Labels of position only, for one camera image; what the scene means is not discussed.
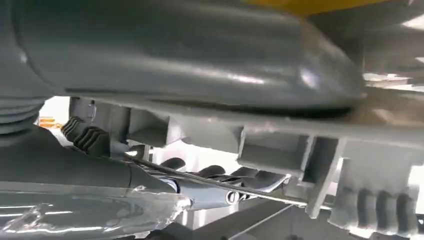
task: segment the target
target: gray plastic housing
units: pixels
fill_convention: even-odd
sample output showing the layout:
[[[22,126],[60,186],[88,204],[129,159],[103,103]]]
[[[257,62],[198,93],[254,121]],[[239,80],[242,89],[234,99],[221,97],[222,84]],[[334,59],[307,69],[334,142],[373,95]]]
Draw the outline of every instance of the gray plastic housing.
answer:
[[[0,96],[295,111],[364,96],[357,67],[313,26],[239,1],[1,0],[0,16]]]

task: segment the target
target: machine part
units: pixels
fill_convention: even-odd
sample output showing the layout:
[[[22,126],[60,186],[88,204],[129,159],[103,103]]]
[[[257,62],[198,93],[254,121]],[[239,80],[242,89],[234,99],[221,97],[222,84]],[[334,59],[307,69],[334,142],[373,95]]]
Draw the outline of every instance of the machine part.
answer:
[[[83,152],[98,157],[111,155],[110,144],[109,134],[95,126],[84,128],[73,142],[73,145]]]
[[[235,176],[235,177],[242,177],[242,176],[254,177],[257,173],[258,173],[258,170],[257,169],[253,169],[253,168],[248,168],[248,167],[242,166],[239,169],[237,169],[236,171],[234,171],[233,173],[231,173],[231,176]]]
[[[63,125],[60,131],[65,136],[66,140],[74,142],[75,138],[81,134],[85,127],[84,120],[78,116],[72,116]]]
[[[424,76],[423,10],[420,0],[389,0],[308,20],[345,50],[371,84],[407,81],[398,83],[404,85]]]
[[[186,165],[186,162],[179,157],[172,157],[160,164],[163,167],[178,170]]]
[[[223,175],[223,174],[225,174],[225,169],[222,166],[218,166],[218,165],[208,166],[196,173],[197,176],[202,178],[208,178],[213,175]]]
[[[337,165],[346,145],[346,139],[318,137],[308,163],[308,174],[313,180],[313,188],[308,196],[306,213],[316,219],[327,191],[337,170]]]
[[[199,177],[193,174],[189,174],[189,173],[185,173],[185,172],[179,172],[177,170],[168,168],[168,167],[164,167],[164,166],[160,166],[157,164],[154,164],[152,162],[146,161],[146,160],[142,160],[142,159],[134,159],[134,164],[136,164],[137,166],[139,166],[140,168],[144,168],[143,166],[149,167],[153,170],[157,170],[159,172],[163,172],[165,174],[170,175],[171,177],[174,178],[179,178],[179,179],[185,179],[185,180],[190,180],[194,183],[198,183],[198,184],[203,184],[203,185],[208,185],[208,186],[213,186],[213,187],[218,187],[221,189],[225,189],[225,190],[230,190],[233,192],[237,192],[240,194],[246,194],[246,195],[251,195],[251,196],[255,196],[255,197],[259,197],[259,198],[263,198],[263,199],[269,199],[269,200],[274,200],[274,201],[279,201],[279,202],[284,202],[284,203],[289,203],[289,204],[296,204],[299,206],[305,206],[306,203],[301,200],[301,199],[297,199],[297,198],[291,198],[291,197],[275,197],[272,194],[269,194],[267,192],[262,192],[259,190],[254,190],[254,189],[248,189],[245,187],[240,187],[240,186],[234,186],[234,185],[230,185],[227,183],[222,183],[213,179],[207,179],[207,178],[203,178],[203,177]],[[323,208],[328,208],[328,206],[324,203]]]
[[[180,194],[140,189],[0,182],[0,238],[141,237],[163,229],[191,205]]]
[[[0,98],[0,148],[25,138],[39,116],[45,98]]]
[[[245,128],[238,164],[303,179],[315,139],[311,136]]]
[[[412,166],[424,164],[422,156],[422,149],[387,147],[376,142],[364,146],[349,140],[329,222],[344,229],[416,235],[419,186],[408,180]],[[381,168],[384,174],[376,174]]]
[[[0,37],[16,37],[21,49],[2,61],[18,60],[15,72],[30,66],[56,95],[293,112],[349,108],[364,97],[363,78],[341,50],[305,21],[266,7],[223,0],[0,6],[13,19],[2,20],[10,30]]]

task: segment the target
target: clear plastic film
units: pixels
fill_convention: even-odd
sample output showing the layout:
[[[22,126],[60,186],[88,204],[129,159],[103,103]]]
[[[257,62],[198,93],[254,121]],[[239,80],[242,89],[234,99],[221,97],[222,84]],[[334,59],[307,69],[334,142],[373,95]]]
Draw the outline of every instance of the clear plastic film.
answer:
[[[135,189],[0,182],[0,239],[146,237],[190,208],[175,193]]]

